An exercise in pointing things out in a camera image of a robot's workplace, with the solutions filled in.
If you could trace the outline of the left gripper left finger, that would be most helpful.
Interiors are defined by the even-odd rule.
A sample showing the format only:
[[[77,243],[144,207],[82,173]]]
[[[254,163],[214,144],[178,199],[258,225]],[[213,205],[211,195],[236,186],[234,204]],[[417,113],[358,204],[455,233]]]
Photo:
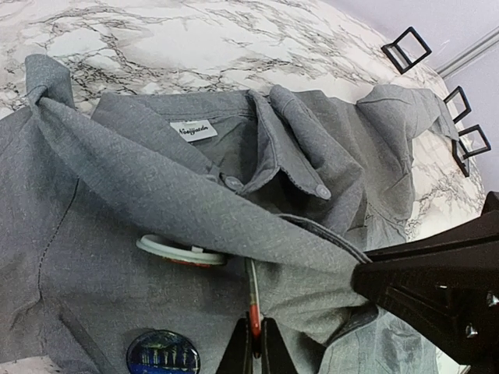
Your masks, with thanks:
[[[216,374],[253,372],[253,335],[247,317],[238,320]]]

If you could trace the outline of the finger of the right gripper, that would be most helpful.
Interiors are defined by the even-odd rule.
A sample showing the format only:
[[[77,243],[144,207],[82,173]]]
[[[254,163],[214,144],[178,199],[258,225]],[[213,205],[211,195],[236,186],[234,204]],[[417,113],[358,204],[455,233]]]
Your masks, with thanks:
[[[498,194],[479,217],[415,242],[368,252],[352,287],[460,365],[498,367]]]

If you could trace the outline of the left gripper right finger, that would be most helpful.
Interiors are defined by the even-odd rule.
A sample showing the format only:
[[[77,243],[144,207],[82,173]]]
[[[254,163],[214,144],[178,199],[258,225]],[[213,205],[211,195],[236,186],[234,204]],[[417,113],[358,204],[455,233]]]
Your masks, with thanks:
[[[260,350],[263,374],[298,373],[274,319],[262,321]]]

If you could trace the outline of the orange portrait brooch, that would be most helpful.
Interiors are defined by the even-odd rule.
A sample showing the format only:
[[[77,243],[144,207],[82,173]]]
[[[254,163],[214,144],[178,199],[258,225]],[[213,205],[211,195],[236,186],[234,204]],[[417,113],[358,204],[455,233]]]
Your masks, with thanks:
[[[261,356],[261,315],[260,300],[257,283],[257,274],[254,261],[250,258],[245,259],[245,268],[249,280],[249,324],[252,334],[252,350],[255,358]]]

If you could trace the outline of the grey button-up shirt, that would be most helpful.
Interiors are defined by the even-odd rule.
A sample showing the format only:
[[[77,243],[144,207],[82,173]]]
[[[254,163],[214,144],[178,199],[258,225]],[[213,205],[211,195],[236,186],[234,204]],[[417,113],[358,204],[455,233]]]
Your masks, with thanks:
[[[133,340],[170,330],[213,373],[250,258],[297,372],[437,371],[427,339],[351,286],[367,251],[405,241],[412,141],[457,134],[434,92],[105,93],[86,116],[64,65],[25,66],[27,103],[1,122],[3,362],[125,373]],[[148,234],[227,263],[166,260],[136,247]]]

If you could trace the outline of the blue night scene brooch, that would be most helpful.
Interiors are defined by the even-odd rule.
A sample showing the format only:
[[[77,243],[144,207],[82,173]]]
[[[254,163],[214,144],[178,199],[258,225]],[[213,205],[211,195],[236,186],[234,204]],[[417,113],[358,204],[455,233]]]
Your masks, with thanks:
[[[139,335],[128,347],[126,365],[132,374],[197,374],[201,369],[193,343],[169,330]]]

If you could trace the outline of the teal and gold brooch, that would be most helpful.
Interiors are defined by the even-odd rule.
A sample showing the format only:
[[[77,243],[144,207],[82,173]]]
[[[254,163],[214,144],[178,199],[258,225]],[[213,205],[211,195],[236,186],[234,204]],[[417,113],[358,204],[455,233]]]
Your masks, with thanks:
[[[181,245],[160,235],[148,234],[136,240],[136,247],[166,260],[194,266],[224,266],[225,255],[192,245]]]

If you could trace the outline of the black display frame front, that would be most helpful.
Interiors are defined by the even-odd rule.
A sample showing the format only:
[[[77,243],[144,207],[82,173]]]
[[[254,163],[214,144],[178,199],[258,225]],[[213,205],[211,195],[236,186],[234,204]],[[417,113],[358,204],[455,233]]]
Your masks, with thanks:
[[[467,147],[465,138],[477,132],[483,145],[480,148]],[[458,132],[458,139],[452,141],[452,156],[465,178],[470,176],[470,161],[473,157],[491,151],[490,141],[480,125],[474,125]]]

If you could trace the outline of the black display frame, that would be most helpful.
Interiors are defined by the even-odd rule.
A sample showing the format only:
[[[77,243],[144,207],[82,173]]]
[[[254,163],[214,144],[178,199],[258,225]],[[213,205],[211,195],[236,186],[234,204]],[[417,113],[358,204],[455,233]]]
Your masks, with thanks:
[[[401,75],[432,54],[428,43],[413,26],[404,30],[391,43],[383,45],[381,50]]]
[[[480,148],[467,147],[465,138],[477,132],[483,145]],[[465,178],[470,176],[470,161],[473,157],[491,151],[490,141],[480,125],[474,125],[458,132],[458,139],[452,141],[452,156]]]
[[[472,112],[468,97],[461,86],[456,86],[444,99],[448,107],[452,120],[455,124],[459,123]]]

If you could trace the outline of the black display frame middle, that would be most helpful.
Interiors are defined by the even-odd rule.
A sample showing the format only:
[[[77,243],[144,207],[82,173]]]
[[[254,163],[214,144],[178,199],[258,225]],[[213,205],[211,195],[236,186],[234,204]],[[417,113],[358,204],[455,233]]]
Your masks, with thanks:
[[[444,99],[448,107],[452,120],[455,124],[459,123],[472,112],[468,97],[461,86],[456,86]]]

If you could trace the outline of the black display frame back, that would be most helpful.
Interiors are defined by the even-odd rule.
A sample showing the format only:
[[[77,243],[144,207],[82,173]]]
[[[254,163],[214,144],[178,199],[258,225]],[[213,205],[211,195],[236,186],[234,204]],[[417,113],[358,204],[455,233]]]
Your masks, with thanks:
[[[404,30],[391,43],[383,45],[381,50],[401,75],[432,54],[428,43],[413,26]]]

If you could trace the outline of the right aluminium frame post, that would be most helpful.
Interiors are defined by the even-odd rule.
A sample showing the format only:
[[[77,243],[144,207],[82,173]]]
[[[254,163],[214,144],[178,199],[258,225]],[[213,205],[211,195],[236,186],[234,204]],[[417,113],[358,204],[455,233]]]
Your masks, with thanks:
[[[437,69],[437,74],[442,78],[448,78],[464,69],[482,55],[486,54],[493,47],[498,45],[499,29],[495,27],[488,34],[482,36],[478,41],[468,46],[460,54],[446,62]]]

